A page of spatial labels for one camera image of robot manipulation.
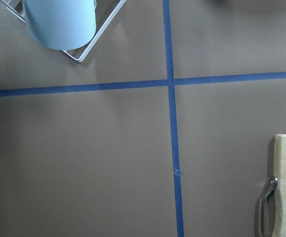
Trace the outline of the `light blue cup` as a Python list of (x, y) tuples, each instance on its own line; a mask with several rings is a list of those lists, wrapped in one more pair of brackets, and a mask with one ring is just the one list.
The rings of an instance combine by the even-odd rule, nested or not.
[(22, 4), (29, 34), (48, 48), (77, 49), (95, 35), (94, 0), (24, 0)]

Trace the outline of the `white cup rack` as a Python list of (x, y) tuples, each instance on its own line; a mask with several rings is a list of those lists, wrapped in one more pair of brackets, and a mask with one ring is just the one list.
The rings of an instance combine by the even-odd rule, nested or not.
[[(10, 12), (12, 12), (18, 19), (20, 19), (20, 21), (22, 21), (26, 25), (22, 1), (23, 0), (4, 0), (3, 4)], [(125, 1), (123, 0), (114, 0), (110, 4), (105, 4), (98, 0), (95, 1), (96, 32), (94, 37), (86, 45), (80, 48), (72, 50), (56, 50), (65, 53), (67, 56), (80, 63), (89, 54), (91, 49), (94, 47), (94, 45), (100, 39), (102, 34), (108, 28), (114, 17), (125, 4)]]

